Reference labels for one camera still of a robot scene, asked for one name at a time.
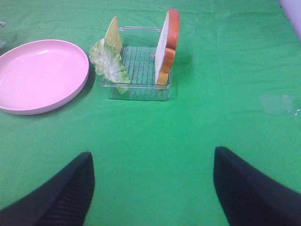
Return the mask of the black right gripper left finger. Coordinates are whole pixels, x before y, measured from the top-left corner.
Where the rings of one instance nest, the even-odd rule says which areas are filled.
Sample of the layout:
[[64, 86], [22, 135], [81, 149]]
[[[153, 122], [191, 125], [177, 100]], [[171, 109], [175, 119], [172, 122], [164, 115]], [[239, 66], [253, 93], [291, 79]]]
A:
[[93, 157], [82, 152], [46, 183], [1, 209], [2, 226], [82, 226], [93, 198]]

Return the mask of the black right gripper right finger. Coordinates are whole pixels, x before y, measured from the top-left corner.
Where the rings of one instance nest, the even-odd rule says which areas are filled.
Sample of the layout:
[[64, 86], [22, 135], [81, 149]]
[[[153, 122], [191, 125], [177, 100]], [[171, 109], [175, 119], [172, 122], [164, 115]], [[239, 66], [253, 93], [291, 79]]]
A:
[[214, 187], [231, 226], [299, 226], [301, 195], [268, 177], [230, 149], [214, 152]]

